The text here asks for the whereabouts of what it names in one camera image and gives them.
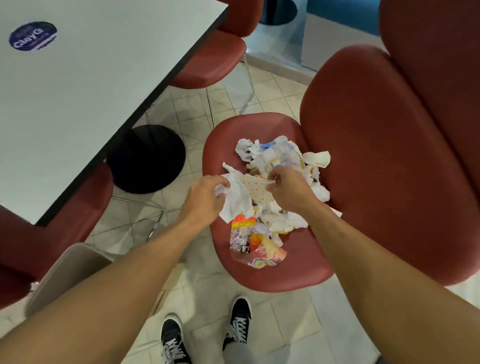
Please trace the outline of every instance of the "sticker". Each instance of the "sticker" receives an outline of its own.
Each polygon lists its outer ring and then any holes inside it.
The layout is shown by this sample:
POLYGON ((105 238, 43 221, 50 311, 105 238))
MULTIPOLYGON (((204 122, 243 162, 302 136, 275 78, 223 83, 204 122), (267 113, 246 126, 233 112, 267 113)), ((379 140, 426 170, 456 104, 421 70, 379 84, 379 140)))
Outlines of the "sticker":
POLYGON ((24 24, 10 34, 10 45, 18 50, 37 50, 46 47, 57 37, 57 28, 47 22, 24 24))

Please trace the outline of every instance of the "tile floor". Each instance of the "tile floor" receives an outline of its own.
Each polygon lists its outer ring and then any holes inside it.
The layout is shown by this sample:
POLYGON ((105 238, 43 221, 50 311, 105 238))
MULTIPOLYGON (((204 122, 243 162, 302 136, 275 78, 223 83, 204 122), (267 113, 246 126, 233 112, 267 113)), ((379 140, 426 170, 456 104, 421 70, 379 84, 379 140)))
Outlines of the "tile floor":
MULTIPOLYGON (((202 151, 210 133, 206 92, 212 96, 213 121, 218 124, 236 114, 282 112, 299 119, 300 101, 306 86, 251 68, 256 97, 242 109, 231 100, 222 84, 207 90, 168 88, 138 121, 159 123, 175 130, 187 146, 181 175, 168 187, 149 195, 132 195, 115 189, 114 195, 165 206, 161 223, 178 215, 187 191, 201 178, 202 151)), ((124 254, 143 243, 160 211, 111 200, 86 243, 98 249, 124 254)), ((219 364, 221 343, 232 299, 247 294, 254 321, 249 346, 259 364, 372 364, 378 351, 351 310, 335 276, 308 289, 286 293, 254 292, 239 285, 220 264, 209 229, 190 243, 183 254, 186 267, 165 306, 148 319, 132 346, 125 364, 163 363, 158 344, 163 317, 175 312, 184 322, 185 340, 197 364, 219 364)), ((480 275, 451 290, 480 306, 480 275)), ((26 299, 0 311, 0 337, 24 320, 26 299)))

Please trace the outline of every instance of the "sneaker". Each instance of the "sneaker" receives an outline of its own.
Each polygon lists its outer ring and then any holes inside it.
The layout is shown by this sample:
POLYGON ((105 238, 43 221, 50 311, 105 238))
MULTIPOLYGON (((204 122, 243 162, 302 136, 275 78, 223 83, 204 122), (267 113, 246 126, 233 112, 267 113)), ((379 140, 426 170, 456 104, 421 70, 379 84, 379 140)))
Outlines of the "sneaker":
POLYGON ((160 337, 163 345, 163 355, 167 359, 167 364, 192 364, 192 360, 183 343, 181 321, 177 315, 169 314, 165 317, 160 337))
POLYGON ((223 340, 223 349, 231 342, 247 343, 248 328, 252 321, 252 309, 246 296, 239 296, 232 307, 232 316, 227 330, 227 336, 223 340))

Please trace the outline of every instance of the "snack wrapper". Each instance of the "snack wrapper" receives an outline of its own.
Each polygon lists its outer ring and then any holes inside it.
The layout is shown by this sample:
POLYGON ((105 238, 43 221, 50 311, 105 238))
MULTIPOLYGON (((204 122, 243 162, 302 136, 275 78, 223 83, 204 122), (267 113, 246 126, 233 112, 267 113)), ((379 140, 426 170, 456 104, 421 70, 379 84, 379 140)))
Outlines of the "snack wrapper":
POLYGON ((268 235, 256 232, 255 225, 255 217, 238 215, 232 220, 230 250, 234 259, 257 269, 276 266, 285 259, 287 252, 268 235))

